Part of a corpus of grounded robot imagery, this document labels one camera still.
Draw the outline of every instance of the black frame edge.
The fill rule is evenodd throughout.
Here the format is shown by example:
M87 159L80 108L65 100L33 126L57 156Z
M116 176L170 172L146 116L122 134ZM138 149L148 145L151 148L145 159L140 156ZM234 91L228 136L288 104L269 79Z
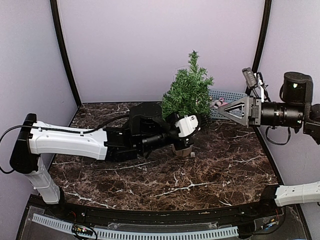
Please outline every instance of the black frame edge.
M34 206L43 208L45 214L57 217L52 213L52 206L47 205L41 196L31 194L26 205L26 210ZM252 223L256 216L243 217L239 215L243 210L250 211L256 209L259 202L245 203L237 206L226 206L219 208L208 208L200 210L184 210L184 211L140 211L140 210L120 210L101 208L93 206L79 205L75 203L63 203L64 210L73 210L75 212L85 213L84 217L80 217L77 223L86 225L97 224L95 220L99 221L101 226L108 226L109 223L126 223L138 225L185 225L194 223L209 223L216 222L217 220L225 220L226 225L242 226ZM264 214L265 217L274 215L274 212Z
M29 200L24 208L24 211L23 211L23 214L22 214L22 218L21 218L21 221L20 221L20 225L19 225L19 228L18 228L18 232L16 233L16 236L15 236L15 240L20 240L21 237L22 237L22 233L23 233L23 230L24 230L24 227L25 227L25 222L26 222L26 218L27 218L27 215L28 215L28 212L29 212Z
M64 40L64 36L63 36L62 28L61 28L57 0L50 0L50 5L51 5L51 12L52 12L52 18L53 18L56 39L58 41L65 73L68 78L68 82L69 82L75 103L76 103L77 107L80 107L82 105L82 103L81 103L80 95L79 95L79 92L78 92L78 89L76 86L74 76L72 74L72 70L71 70L71 66L70 66L70 62L69 62L69 58L68 58L68 54L67 54L65 40Z
M252 64L252 71L254 73L256 73L258 71L261 57L262 57L262 52L264 50L264 45L265 45L267 30L268 30L268 24L269 24L269 18L270 18L270 12L271 12L271 5L272 5L272 0L265 0L259 40L258 40L258 43L256 46L255 56L254 56L254 60L253 60L253 64ZM250 95L251 90L247 87L245 90L245 93L247 95Z

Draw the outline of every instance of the brown marble surface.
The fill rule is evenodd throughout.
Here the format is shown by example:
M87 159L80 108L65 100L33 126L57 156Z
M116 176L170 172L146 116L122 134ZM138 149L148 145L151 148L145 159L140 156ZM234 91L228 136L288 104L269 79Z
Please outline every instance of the brown marble surface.
M94 128L137 103L84 104L71 126ZM110 126L121 126L125 119ZM195 157L170 146L121 163L57 155L50 168L67 202L122 210L199 210L256 202L277 183L252 128L217 120L194 137Z

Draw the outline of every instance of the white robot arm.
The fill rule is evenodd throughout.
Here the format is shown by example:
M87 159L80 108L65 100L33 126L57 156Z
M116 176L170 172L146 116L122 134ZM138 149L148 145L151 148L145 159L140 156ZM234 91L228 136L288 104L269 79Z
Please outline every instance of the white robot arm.
M288 141L285 143L270 140L268 129L277 126L288 127L288 131L290 131L289 128L293 128L295 133L303 127L303 133L310 135L320 144L320 104L312 105L313 80L311 76L299 72L286 72L279 94L283 102L271 102L261 73L254 74L250 68L244 68L242 73L247 87L253 90L255 97L245 96L221 106L218 108L219 114L247 127L269 126L266 138L273 144L285 145L291 135L288 135ZM261 97L255 91L257 87L261 89ZM275 204L278 207L320 202L320 182L293 186L267 186L260 202L263 203L262 205Z
M45 168L41 154L122 162L136 159L138 155L147 158L151 151L170 144L174 144L177 150L191 146L192 135L200 129L200 116L172 114L163 120L161 113L158 104L142 103L123 116L129 119L122 127L103 128L120 116L95 129L55 126L37 121L37 116L30 113L15 143L10 165L29 179L44 202L58 204L63 199L62 190Z

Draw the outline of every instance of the white cable tray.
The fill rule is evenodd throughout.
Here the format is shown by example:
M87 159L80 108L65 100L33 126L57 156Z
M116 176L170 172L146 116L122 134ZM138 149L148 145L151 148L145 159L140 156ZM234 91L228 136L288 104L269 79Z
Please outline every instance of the white cable tray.
M69 222L53 219L36 213L33 214L32 221L63 233L73 234L71 231L73 224ZM174 233L114 231L99 227L94 227L93 229L100 240L216 240L237 237L239 235L238 227L236 226L206 231ZM78 234L87 238L90 237L85 234Z

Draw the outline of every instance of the light purple wall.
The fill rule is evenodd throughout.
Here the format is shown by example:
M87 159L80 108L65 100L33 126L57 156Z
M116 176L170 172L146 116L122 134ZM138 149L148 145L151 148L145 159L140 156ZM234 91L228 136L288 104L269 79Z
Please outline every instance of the light purple wall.
M59 0L83 102L157 101L199 51L214 87L243 92L263 0Z
M313 78L313 103L320 103L320 1L273 1L268 33L259 70L269 84L272 101L280 101L284 73L308 74ZM285 142L286 128L270 132ZM293 134L285 146L268 144L286 185L320 181L320 146L310 136ZM312 239L320 239L320 207L303 204Z
M0 133L23 123L28 113L68 125L77 107L55 35L50 1L0 0ZM0 165L9 159L18 130L1 143ZM49 164L50 156L45 158ZM0 172L0 239L13 240L32 191L19 173Z

